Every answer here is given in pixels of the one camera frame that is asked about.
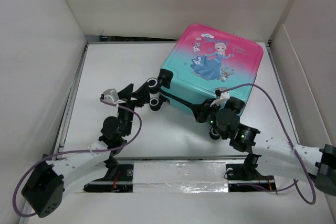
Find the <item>pink and teal suitcase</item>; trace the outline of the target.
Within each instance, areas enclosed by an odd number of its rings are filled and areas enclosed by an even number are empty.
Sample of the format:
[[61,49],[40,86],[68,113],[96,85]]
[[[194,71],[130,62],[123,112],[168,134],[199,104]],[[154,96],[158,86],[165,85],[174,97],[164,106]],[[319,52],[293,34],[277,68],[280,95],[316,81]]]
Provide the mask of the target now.
[[[253,41],[192,24],[163,62],[156,79],[163,91],[190,103],[203,103],[215,97],[216,88],[227,87],[232,89],[231,96],[246,105],[263,54],[262,47]],[[193,114],[175,100],[166,102]]]

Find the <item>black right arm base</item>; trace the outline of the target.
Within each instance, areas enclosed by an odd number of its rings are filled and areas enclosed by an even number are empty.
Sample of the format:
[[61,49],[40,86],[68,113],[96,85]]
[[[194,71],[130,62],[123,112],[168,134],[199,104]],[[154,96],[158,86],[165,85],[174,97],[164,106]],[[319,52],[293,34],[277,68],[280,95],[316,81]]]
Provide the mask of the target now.
[[277,190],[273,176],[263,176],[256,171],[258,158],[248,154],[243,162],[226,163],[224,179],[228,181],[230,193]]

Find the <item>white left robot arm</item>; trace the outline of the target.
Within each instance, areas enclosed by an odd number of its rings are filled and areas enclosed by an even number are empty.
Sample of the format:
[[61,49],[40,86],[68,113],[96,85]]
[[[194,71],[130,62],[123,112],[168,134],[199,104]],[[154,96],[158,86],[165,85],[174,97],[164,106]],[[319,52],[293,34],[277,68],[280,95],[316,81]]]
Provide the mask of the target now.
[[31,168],[22,196],[38,217],[54,212],[68,193],[90,181],[89,174],[105,180],[115,178],[118,163],[114,156],[131,143],[124,137],[131,134],[133,118],[138,116],[134,109],[149,101],[148,83],[137,90],[130,84],[119,92],[108,89],[101,94],[100,102],[118,109],[117,116],[104,120],[101,136],[87,149],[64,152],[65,158],[55,161],[45,157]]

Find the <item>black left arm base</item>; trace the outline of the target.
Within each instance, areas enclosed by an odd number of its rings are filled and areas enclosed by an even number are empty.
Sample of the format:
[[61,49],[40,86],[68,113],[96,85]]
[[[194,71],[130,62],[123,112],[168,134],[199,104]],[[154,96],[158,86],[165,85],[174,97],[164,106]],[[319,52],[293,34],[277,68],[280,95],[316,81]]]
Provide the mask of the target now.
[[103,178],[84,185],[83,190],[87,193],[132,193],[133,175],[134,164],[122,162],[109,169]]

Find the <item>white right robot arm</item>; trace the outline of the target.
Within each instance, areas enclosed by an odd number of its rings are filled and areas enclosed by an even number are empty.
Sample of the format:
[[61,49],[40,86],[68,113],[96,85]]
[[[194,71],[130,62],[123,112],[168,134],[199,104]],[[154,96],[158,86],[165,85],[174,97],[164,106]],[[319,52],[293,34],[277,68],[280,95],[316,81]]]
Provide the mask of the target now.
[[215,89],[215,97],[203,103],[190,103],[163,91],[156,78],[148,79],[134,93],[141,104],[157,111],[166,100],[175,100],[191,110],[198,123],[210,125],[213,140],[229,140],[229,145],[247,157],[234,180],[249,181],[257,175],[276,175],[306,181],[313,191],[335,195],[335,146],[324,148],[295,144],[291,139],[278,141],[257,128],[242,124],[239,113],[244,102],[229,92],[231,88]]

